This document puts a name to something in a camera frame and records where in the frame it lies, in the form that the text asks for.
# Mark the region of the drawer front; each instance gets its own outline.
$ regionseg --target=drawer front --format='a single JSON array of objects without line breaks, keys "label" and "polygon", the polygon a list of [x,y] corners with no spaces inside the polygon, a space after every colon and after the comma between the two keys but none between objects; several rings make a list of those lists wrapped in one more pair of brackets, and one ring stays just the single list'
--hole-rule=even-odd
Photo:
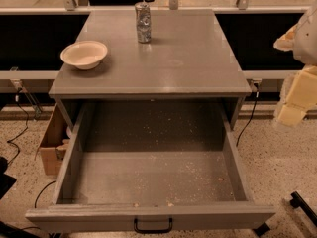
[{"label": "drawer front", "polygon": [[86,103],[53,206],[26,218],[49,232],[258,228],[274,210],[244,177],[217,101]]}]

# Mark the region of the speckled floor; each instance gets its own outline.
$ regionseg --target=speckled floor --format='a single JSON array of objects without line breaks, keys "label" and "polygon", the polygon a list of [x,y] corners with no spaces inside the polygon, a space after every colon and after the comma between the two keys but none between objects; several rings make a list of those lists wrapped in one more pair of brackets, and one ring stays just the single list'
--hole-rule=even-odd
[{"label": "speckled floor", "polygon": [[[237,137],[248,122],[252,103],[243,106],[234,135]],[[271,204],[276,215],[267,224],[271,230],[263,237],[317,237],[317,228],[301,209],[293,210],[288,201],[290,194],[298,191],[302,197],[317,209],[317,120],[312,115],[298,128],[289,132],[277,132],[272,126],[274,103],[260,103],[254,119],[241,137],[238,149],[245,166],[247,181],[256,204]],[[19,109],[6,108],[0,112],[0,156],[11,159],[15,149],[6,141],[14,137],[25,127],[25,114]],[[33,208],[41,189],[54,177],[44,174],[37,146],[45,133],[50,109],[43,120],[28,122],[29,129],[15,142],[21,147],[21,154],[8,168],[6,174],[17,179],[12,189],[0,200],[0,220],[19,227],[33,226],[25,219],[27,209]],[[41,195],[38,207],[51,203],[53,185]],[[48,234],[37,229],[26,230],[39,237]],[[210,230],[210,231],[172,231],[165,235],[139,235],[133,232],[77,233],[64,237],[256,237],[251,230]]]}]

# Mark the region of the table top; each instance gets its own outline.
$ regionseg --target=table top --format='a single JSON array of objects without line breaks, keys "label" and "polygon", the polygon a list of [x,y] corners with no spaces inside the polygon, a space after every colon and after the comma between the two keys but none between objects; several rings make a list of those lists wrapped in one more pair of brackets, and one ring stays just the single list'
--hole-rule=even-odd
[{"label": "table top", "polygon": [[97,67],[64,64],[51,97],[246,96],[250,88],[212,10],[152,10],[138,43],[134,10],[93,11],[77,40],[108,47]]}]

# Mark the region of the brown box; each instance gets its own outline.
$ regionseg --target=brown box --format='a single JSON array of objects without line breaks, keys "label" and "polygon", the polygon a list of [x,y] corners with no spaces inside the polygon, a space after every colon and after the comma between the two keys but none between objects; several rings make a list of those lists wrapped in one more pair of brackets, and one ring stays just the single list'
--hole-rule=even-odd
[{"label": "brown box", "polygon": [[63,155],[60,154],[58,147],[63,145],[64,139],[67,138],[66,128],[67,124],[58,106],[56,106],[38,148],[38,153],[41,155],[44,171],[47,176],[56,176],[59,173]]}]

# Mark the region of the black handle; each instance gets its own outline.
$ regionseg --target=black handle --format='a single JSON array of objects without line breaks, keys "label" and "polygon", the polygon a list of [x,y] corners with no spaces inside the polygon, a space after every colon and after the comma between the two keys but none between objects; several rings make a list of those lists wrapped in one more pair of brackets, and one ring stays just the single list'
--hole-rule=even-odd
[{"label": "black handle", "polygon": [[138,219],[135,219],[135,231],[139,234],[165,234],[165,233],[169,233],[172,229],[172,218],[169,218],[168,220],[169,222],[169,226],[166,229],[162,229],[162,230],[142,230],[139,229],[138,227]]}]

